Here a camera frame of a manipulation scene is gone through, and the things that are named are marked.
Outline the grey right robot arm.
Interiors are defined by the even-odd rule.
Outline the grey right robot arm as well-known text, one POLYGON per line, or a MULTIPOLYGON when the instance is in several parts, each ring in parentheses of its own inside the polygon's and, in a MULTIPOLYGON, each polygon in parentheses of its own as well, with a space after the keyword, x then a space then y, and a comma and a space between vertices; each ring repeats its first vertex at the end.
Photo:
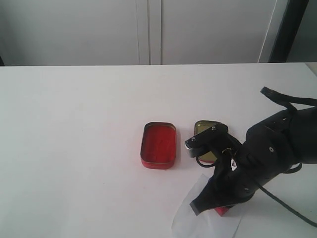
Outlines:
POLYGON ((249 128, 243 143, 217 123, 185 145, 192 158, 216 156, 213 176, 190 204, 194 213, 234 206, 293 165, 317 162, 317 109, 280 111, 249 128))

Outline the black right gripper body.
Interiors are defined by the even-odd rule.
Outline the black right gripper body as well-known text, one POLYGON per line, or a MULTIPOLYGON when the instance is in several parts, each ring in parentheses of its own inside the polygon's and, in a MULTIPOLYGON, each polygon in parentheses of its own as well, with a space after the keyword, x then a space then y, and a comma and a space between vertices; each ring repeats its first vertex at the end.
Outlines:
POLYGON ((252 198, 263 182, 263 150, 259 146, 213 147, 217 156, 210 179, 211 206, 233 206, 252 198))

